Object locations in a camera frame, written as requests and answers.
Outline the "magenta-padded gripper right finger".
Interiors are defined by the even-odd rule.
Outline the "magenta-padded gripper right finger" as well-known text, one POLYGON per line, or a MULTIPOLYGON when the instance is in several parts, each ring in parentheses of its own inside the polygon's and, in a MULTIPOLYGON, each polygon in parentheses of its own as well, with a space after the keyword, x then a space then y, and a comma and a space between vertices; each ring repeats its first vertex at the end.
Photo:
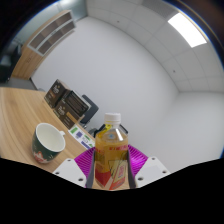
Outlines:
POLYGON ((128 182, 131 188, 141 188, 169 174, 157 157, 147 157, 137 148, 128 146, 128 182))

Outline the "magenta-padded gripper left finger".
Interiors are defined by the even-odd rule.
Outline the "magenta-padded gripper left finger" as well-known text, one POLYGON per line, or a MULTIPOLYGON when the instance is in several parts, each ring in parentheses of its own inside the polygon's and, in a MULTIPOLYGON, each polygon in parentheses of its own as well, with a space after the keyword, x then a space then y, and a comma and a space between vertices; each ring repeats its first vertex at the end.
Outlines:
POLYGON ((94 181, 94 152, 95 148, 91 148, 75 159, 65 159, 53 174, 81 187, 91 188, 94 181))

